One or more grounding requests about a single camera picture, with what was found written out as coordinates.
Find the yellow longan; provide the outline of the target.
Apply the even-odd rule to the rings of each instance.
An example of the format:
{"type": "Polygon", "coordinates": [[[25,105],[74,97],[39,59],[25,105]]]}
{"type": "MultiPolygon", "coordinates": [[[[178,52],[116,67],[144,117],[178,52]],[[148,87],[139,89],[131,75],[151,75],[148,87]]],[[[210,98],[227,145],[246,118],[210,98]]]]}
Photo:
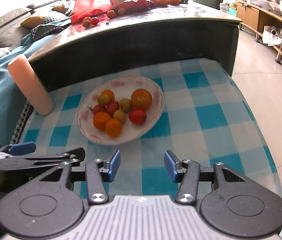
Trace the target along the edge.
{"type": "Polygon", "coordinates": [[[126,121],[126,113],[122,109],[118,109],[114,112],[113,118],[124,124],[126,121]]]}

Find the houndstooth fabric trim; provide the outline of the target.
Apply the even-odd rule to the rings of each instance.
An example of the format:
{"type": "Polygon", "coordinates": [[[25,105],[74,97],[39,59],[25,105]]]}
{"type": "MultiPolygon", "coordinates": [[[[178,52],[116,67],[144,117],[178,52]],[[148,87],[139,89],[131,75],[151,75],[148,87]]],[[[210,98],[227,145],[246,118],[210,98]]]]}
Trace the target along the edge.
{"type": "Polygon", "coordinates": [[[11,140],[10,140],[11,145],[19,143],[22,132],[23,132],[23,130],[24,130],[26,124],[27,124],[27,121],[28,121],[29,117],[31,116],[33,110],[34,110],[33,106],[27,100],[25,102],[25,105],[24,105],[22,111],[21,111],[20,117],[17,121],[16,127],[14,129],[13,134],[12,134],[12,137],[11,137],[11,140]]]}

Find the wooden shelf unit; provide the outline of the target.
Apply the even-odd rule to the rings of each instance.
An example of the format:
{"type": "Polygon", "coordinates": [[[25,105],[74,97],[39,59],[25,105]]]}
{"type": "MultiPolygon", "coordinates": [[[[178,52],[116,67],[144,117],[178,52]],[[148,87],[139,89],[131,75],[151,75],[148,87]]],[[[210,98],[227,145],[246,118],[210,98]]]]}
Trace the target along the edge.
{"type": "Polygon", "coordinates": [[[256,34],[256,42],[262,42],[277,51],[275,62],[281,63],[282,16],[243,1],[236,2],[236,16],[241,19],[241,28],[247,27],[256,34]]]}

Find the teal blanket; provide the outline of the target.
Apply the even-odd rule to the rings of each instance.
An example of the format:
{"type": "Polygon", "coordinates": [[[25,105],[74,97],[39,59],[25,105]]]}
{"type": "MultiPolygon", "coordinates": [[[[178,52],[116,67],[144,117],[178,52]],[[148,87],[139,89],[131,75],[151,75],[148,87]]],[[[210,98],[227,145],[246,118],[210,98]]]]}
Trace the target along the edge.
{"type": "Polygon", "coordinates": [[[37,41],[33,41],[30,35],[26,35],[21,46],[11,51],[8,55],[0,58],[0,144],[10,143],[20,114],[24,108],[26,98],[15,85],[14,80],[7,70],[8,63],[17,55],[31,56],[49,40],[55,37],[50,34],[37,41]]]}

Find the red tomato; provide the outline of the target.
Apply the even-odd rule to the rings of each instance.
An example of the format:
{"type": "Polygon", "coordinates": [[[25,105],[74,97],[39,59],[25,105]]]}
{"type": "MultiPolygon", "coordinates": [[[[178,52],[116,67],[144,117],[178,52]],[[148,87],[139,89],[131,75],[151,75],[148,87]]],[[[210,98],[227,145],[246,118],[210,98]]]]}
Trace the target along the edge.
{"type": "Polygon", "coordinates": [[[120,109],[120,106],[117,101],[110,101],[106,107],[106,111],[110,116],[113,116],[115,111],[117,111],[118,109],[120,109]]]}
{"type": "Polygon", "coordinates": [[[147,114],[142,109],[134,109],[129,113],[129,120],[132,124],[140,126],[147,120],[147,114]]]}
{"type": "Polygon", "coordinates": [[[90,107],[89,109],[92,111],[93,115],[96,115],[99,112],[106,112],[107,111],[105,105],[96,105],[94,107],[90,107]]]}

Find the grey sofa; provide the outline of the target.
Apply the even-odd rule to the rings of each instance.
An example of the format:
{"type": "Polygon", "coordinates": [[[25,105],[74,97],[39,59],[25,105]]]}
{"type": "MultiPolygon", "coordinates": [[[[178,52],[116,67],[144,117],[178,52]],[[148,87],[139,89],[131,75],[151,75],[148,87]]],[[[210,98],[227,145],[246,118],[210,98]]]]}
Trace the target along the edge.
{"type": "Polygon", "coordinates": [[[30,29],[21,26],[26,20],[38,11],[51,11],[61,0],[47,0],[43,3],[30,4],[23,8],[15,9],[0,17],[0,58],[8,55],[12,50],[21,45],[21,40],[30,33],[30,29]]]}

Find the small orange back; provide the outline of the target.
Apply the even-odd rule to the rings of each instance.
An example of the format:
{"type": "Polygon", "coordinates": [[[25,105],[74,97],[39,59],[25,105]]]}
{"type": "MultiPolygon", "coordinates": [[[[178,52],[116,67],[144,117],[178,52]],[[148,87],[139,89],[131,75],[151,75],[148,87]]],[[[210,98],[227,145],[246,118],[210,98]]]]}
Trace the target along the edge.
{"type": "Polygon", "coordinates": [[[109,98],[110,98],[111,101],[114,101],[114,100],[116,99],[114,93],[113,93],[111,90],[109,90],[109,89],[104,90],[104,91],[101,93],[101,95],[107,95],[107,96],[109,96],[109,98]]]}

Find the white floral plate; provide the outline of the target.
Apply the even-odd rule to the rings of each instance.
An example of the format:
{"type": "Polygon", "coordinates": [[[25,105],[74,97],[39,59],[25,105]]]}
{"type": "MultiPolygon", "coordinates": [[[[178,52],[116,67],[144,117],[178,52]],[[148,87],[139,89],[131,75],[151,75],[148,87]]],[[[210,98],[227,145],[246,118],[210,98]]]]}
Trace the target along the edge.
{"type": "Polygon", "coordinates": [[[78,110],[78,127],[93,143],[124,144],[153,128],[164,105],[164,93],[153,80],[118,77],[88,94],[78,110]]]}

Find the red plastic bag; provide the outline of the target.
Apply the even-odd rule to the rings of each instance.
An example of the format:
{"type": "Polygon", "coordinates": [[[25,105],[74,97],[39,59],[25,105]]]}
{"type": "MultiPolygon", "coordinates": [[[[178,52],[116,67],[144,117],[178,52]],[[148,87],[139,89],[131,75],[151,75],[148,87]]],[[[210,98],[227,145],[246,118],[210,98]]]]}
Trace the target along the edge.
{"type": "Polygon", "coordinates": [[[129,12],[148,10],[152,6],[151,0],[75,0],[71,24],[82,23],[87,17],[104,21],[129,12]]]}

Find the dark coffee table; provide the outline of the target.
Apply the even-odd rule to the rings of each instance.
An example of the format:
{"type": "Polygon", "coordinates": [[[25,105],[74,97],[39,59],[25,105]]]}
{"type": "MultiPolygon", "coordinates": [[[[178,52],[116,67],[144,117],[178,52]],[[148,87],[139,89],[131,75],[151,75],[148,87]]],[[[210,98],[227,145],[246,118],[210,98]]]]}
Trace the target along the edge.
{"type": "Polygon", "coordinates": [[[206,58],[231,74],[240,19],[199,3],[71,25],[29,57],[48,91],[152,64],[206,58]]]}

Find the right brown longan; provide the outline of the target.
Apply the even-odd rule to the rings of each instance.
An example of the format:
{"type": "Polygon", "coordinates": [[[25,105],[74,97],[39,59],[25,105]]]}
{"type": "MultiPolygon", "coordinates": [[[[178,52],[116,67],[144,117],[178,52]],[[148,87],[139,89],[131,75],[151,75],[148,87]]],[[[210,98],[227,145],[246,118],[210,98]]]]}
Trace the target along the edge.
{"type": "Polygon", "coordinates": [[[121,99],[119,102],[119,106],[121,110],[127,114],[130,113],[130,111],[133,109],[130,99],[121,99]]]}

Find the upper brown longan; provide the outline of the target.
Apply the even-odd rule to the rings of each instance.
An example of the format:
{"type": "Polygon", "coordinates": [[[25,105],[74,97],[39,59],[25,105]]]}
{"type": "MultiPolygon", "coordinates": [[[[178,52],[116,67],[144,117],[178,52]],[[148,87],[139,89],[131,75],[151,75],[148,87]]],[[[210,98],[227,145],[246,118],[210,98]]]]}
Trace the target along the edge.
{"type": "Polygon", "coordinates": [[[98,99],[98,105],[106,106],[111,101],[111,98],[107,94],[101,94],[98,99]]]}

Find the brown longan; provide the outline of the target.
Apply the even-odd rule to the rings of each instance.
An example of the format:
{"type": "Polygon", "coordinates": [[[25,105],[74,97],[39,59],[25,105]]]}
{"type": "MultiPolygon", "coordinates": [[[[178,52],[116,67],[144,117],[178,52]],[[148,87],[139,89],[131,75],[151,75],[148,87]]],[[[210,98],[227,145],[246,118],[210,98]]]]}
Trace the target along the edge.
{"type": "Polygon", "coordinates": [[[107,94],[101,94],[98,99],[98,105],[106,106],[111,101],[111,98],[107,94]]]}
{"type": "Polygon", "coordinates": [[[121,110],[127,114],[130,113],[130,111],[133,109],[130,99],[121,99],[119,102],[119,106],[121,110]]]}

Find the large red orange fruit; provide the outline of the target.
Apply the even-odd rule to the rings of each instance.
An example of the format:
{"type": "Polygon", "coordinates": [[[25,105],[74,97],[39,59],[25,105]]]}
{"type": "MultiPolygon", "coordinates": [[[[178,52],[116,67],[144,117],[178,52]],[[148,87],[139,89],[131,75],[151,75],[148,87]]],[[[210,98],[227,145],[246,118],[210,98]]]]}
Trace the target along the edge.
{"type": "Polygon", "coordinates": [[[137,89],[131,95],[131,104],[133,108],[147,111],[152,105],[152,95],[148,90],[137,89]]]}

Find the pink ribbed cylinder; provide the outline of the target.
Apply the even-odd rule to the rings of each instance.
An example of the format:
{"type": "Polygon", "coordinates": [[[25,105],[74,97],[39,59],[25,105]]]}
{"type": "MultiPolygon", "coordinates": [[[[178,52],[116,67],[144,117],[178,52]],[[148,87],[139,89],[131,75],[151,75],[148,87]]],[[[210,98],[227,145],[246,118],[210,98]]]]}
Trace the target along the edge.
{"type": "Polygon", "coordinates": [[[48,115],[53,109],[53,102],[35,74],[28,59],[17,55],[8,64],[8,72],[17,87],[40,115],[48,115]]]}

